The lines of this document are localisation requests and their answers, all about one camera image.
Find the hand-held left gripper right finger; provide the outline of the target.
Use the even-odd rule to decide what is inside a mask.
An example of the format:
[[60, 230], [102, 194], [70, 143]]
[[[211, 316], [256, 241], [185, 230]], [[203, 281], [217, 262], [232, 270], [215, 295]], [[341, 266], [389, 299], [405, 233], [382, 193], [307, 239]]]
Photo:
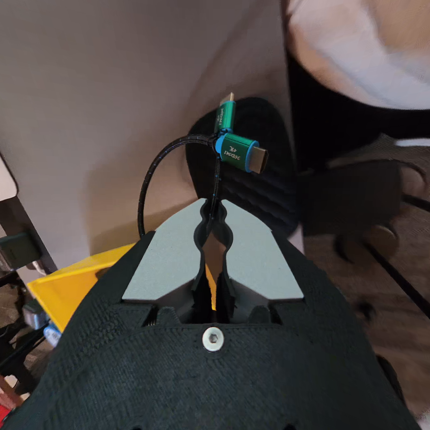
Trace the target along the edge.
[[304, 299], [272, 230], [259, 218], [223, 200], [216, 234], [225, 246], [216, 293], [219, 321], [247, 321], [255, 307]]

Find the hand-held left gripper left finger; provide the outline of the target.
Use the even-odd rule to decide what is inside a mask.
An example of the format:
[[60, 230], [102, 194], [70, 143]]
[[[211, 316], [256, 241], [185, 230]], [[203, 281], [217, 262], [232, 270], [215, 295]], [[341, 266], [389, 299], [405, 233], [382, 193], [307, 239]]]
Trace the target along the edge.
[[201, 198], [168, 218], [154, 232], [122, 300], [172, 307], [180, 321], [210, 321], [212, 295], [206, 277], [207, 209]]

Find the yellow plastic bin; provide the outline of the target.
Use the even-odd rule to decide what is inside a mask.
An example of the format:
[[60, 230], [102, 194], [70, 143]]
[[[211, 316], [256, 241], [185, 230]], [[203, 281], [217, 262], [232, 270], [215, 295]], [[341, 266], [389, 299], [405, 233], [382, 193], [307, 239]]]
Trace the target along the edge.
[[[94, 285], [132, 247], [134, 244], [87, 257], [28, 284], [30, 292], [61, 334]], [[202, 256], [203, 272], [198, 284], [200, 296], [196, 299], [200, 309], [191, 309], [191, 315], [185, 318], [186, 324], [215, 321], [216, 283], [206, 263], [205, 254]], [[157, 318], [157, 307], [151, 304], [114, 303], [112, 311], [124, 325], [131, 328], [153, 325]]]

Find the black desk clamp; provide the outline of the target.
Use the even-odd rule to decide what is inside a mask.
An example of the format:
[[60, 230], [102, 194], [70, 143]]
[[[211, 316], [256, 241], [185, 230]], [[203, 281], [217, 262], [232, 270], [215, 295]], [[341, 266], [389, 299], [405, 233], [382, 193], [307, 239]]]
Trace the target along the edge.
[[42, 257], [42, 252], [28, 232], [0, 239], [0, 267], [4, 272], [20, 269]]

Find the black oval ribbed pad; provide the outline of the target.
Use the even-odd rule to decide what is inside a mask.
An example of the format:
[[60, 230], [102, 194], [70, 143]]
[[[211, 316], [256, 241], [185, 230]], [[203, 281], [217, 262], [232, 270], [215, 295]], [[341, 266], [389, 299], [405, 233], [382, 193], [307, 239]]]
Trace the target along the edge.
[[[264, 222], [271, 230], [290, 237], [299, 224], [296, 180], [284, 120], [279, 111], [262, 98], [236, 102], [234, 132], [260, 143], [268, 150], [268, 162], [261, 174], [246, 173], [222, 163], [220, 199], [229, 200]], [[204, 115], [190, 129], [190, 135], [209, 135], [214, 130], [216, 110]], [[211, 199], [214, 187], [215, 154], [200, 144], [185, 147], [186, 161], [198, 198]]]

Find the black office chair base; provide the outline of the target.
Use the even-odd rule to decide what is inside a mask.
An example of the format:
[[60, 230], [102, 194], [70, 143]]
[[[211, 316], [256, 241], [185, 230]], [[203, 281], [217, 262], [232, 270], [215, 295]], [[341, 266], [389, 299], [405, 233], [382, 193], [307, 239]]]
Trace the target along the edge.
[[367, 318], [372, 306], [429, 319], [429, 141], [383, 139], [304, 176], [311, 255]]

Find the blue tape roll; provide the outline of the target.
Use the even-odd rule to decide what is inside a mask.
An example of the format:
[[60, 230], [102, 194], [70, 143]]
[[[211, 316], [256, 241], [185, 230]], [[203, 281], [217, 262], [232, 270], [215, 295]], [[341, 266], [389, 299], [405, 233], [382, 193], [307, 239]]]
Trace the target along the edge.
[[58, 329], [58, 327], [52, 321], [50, 321], [44, 328], [43, 333], [46, 341], [53, 348], [56, 348], [62, 337], [62, 332]]

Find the person's white shirt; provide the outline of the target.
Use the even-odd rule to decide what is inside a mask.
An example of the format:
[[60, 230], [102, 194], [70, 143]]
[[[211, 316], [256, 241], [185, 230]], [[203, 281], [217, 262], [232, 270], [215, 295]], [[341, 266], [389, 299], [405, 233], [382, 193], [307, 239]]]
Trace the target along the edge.
[[287, 47], [319, 83], [375, 107], [429, 109], [429, 1], [286, 4]]

